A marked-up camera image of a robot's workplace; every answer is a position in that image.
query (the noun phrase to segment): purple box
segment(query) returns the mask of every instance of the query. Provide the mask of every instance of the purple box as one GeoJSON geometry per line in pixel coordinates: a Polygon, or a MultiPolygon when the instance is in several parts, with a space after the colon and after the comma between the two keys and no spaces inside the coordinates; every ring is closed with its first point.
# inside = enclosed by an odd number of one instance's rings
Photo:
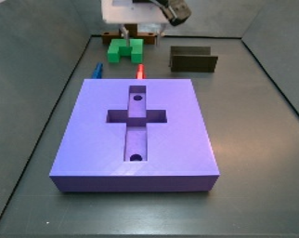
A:
{"type": "Polygon", "coordinates": [[[59,191],[209,191],[218,176],[190,80],[84,80],[49,174],[59,191]]]}

